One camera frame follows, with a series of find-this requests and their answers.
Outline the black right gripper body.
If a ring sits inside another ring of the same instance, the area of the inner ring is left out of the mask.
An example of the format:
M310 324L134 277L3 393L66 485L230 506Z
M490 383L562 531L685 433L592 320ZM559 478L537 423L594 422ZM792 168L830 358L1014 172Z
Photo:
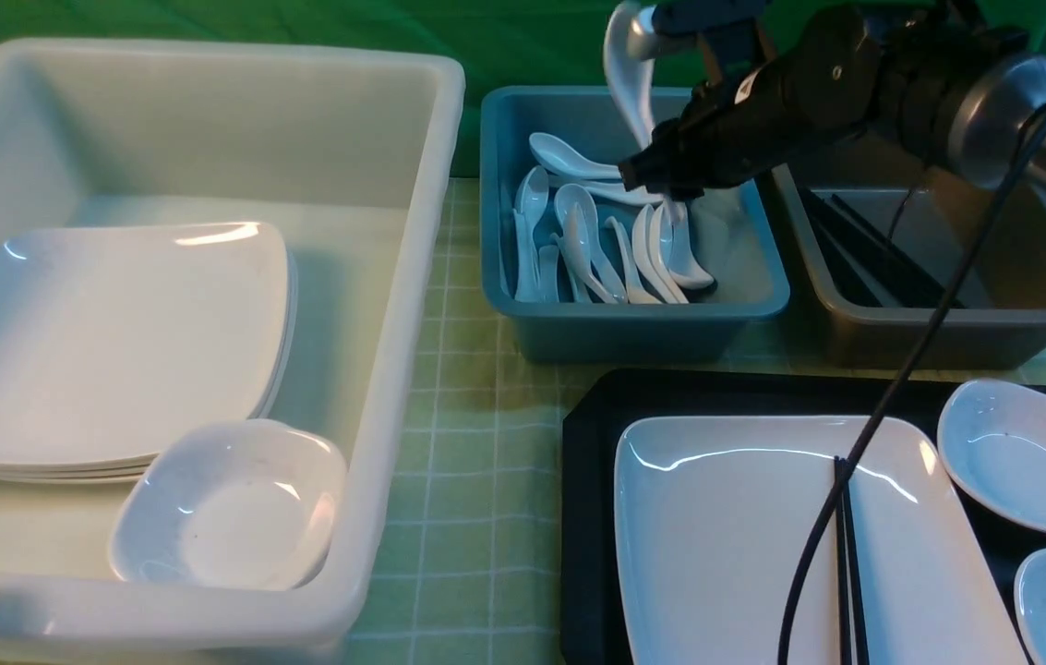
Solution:
M872 121L883 14L835 5L809 18L792 50L768 54L761 21L697 38L707 76L679 117L620 161L622 184L691 200L733 188Z

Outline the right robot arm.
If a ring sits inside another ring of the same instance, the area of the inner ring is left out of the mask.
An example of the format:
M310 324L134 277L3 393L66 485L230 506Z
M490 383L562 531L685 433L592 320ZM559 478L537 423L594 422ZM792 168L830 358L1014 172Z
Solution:
M877 132L924 167L1046 190L1046 54L970 1L843 3L770 54L763 1L619 4L602 64L638 143L628 190L699 198Z

